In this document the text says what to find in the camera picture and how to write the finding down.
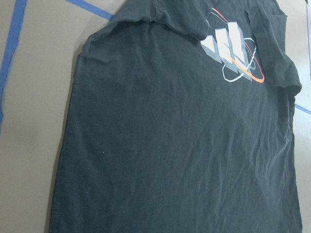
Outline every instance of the t-shirt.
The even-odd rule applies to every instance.
[[[275,0],[128,0],[78,56],[49,233],[301,233]]]

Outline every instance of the dark gray t-shirt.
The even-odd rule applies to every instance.
[[[275,0],[129,0],[79,55],[50,233],[301,233]]]

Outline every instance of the printed logo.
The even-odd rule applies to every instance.
[[[259,65],[256,54],[256,44],[252,38],[244,38],[243,32],[237,22],[228,22],[215,8],[212,9],[212,14],[218,17],[228,27],[215,30],[215,37],[207,35],[205,40],[201,41],[202,48],[205,53],[219,63],[224,63],[223,77],[228,82],[234,82],[245,77],[250,81],[256,81],[258,83],[264,82],[264,75]],[[252,52],[247,42],[254,43],[255,49]],[[256,64],[260,69],[261,78],[257,78],[252,74],[251,70],[256,69]],[[240,75],[232,80],[229,80],[225,76],[225,67],[239,73]]]

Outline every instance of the blue tape strip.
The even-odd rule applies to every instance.
[[[92,13],[100,16],[100,17],[107,19],[107,20],[111,20],[112,17],[114,16],[114,15],[110,14],[109,12],[104,11],[103,9],[100,9],[100,8],[98,8],[98,7],[92,5],[92,4],[90,4],[84,0],[66,0],[66,1],[68,1],[72,4],[75,4],[75,5],[83,8],[83,9],[90,11],[90,12],[92,12]]]
[[[298,109],[300,109],[301,111],[304,111],[305,113],[308,113],[308,114],[311,115],[311,111],[310,111],[310,110],[308,110],[308,109],[306,109],[306,108],[303,108],[303,107],[301,107],[301,106],[299,106],[299,105],[297,105],[297,104],[295,104],[295,107],[298,108]]]
[[[309,52],[309,69],[310,69],[310,81],[311,81],[311,55],[310,55],[310,32],[309,32],[309,11],[308,11],[308,3],[306,3],[306,11],[307,11],[307,34],[308,34],[308,52]]]
[[[19,32],[22,28],[24,10],[27,0],[16,0],[11,19],[9,34],[6,40],[5,51],[0,70],[0,124],[3,120],[2,99],[6,87],[7,78],[11,69],[13,55],[18,47]]]

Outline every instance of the blue tape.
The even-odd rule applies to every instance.
[[[16,48],[18,47],[18,37],[23,24],[26,3],[27,0],[15,1],[9,34],[6,40],[6,46],[0,70],[0,124],[3,120],[2,99],[4,89],[6,87],[7,78],[11,69],[13,55],[16,51]]]
[[[111,20],[113,17],[113,15],[110,14],[109,12],[104,11],[103,9],[100,9],[100,8],[98,8],[98,7],[92,5],[92,4],[90,4],[84,0],[66,0],[66,1],[68,1],[72,4],[75,4],[75,5],[83,8],[83,9],[90,11],[90,12],[92,12],[92,13],[100,16],[100,17],[107,19],[107,20]]]
[[[310,32],[309,32],[309,11],[308,11],[308,3],[306,3],[306,11],[307,11],[307,32],[308,32],[309,69],[310,69],[310,81],[311,81],[311,55],[310,55]]]
[[[308,109],[306,109],[306,108],[303,108],[303,107],[301,107],[301,106],[299,106],[299,105],[297,105],[297,104],[295,104],[295,107],[298,108],[298,109],[300,109],[301,111],[303,111],[303,112],[308,113],[308,114],[311,115],[311,111],[310,111],[310,110],[308,110]]]

